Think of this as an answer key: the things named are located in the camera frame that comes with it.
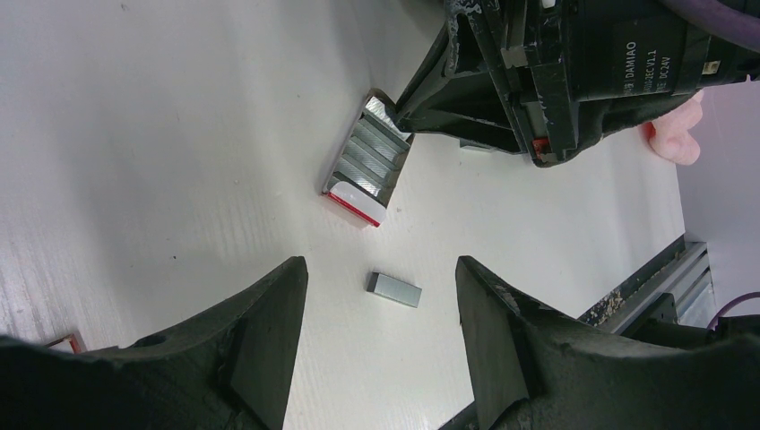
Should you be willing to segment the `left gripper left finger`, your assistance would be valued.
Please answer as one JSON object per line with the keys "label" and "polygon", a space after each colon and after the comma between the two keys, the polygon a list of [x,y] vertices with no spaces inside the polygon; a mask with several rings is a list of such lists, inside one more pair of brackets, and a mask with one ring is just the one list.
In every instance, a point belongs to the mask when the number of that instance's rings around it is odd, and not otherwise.
{"label": "left gripper left finger", "polygon": [[280,429],[307,296],[293,256],[252,286],[126,348],[1,339],[4,429]]}

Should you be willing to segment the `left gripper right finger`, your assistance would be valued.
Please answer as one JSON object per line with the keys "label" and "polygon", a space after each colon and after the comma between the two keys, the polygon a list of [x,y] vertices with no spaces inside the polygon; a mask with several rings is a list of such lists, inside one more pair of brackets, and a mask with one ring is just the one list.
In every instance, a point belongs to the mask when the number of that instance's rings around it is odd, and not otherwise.
{"label": "left gripper right finger", "polygon": [[708,330],[643,321],[619,335],[580,322],[470,256],[455,270],[481,429],[756,429],[759,319]]}

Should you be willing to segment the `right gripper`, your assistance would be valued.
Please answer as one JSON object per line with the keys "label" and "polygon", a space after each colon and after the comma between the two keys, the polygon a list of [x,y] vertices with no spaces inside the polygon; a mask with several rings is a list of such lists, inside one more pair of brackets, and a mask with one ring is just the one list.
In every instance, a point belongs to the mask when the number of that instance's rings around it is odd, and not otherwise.
{"label": "right gripper", "polygon": [[[490,89],[468,91],[470,30]],[[579,103],[759,77],[756,1],[481,1],[444,27],[402,93],[412,133],[553,159]]]}

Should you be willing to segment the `box of staples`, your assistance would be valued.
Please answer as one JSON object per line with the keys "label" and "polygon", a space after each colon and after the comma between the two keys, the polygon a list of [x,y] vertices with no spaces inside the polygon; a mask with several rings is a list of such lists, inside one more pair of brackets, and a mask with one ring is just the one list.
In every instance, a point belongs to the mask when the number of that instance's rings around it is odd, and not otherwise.
{"label": "box of staples", "polygon": [[369,226],[379,227],[414,138],[414,133],[399,128],[393,100],[378,88],[370,89],[331,165],[321,195]]}

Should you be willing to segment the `grey staple strip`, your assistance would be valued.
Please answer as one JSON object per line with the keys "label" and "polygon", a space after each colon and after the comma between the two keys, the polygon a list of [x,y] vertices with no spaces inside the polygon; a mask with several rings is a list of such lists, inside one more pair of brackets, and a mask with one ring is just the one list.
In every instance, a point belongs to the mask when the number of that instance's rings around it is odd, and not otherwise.
{"label": "grey staple strip", "polygon": [[493,152],[495,149],[483,143],[460,140],[460,148],[467,151]]}
{"label": "grey staple strip", "polygon": [[367,292],[401,305],[418,308],[422,289],[375,271],[369,276]]}

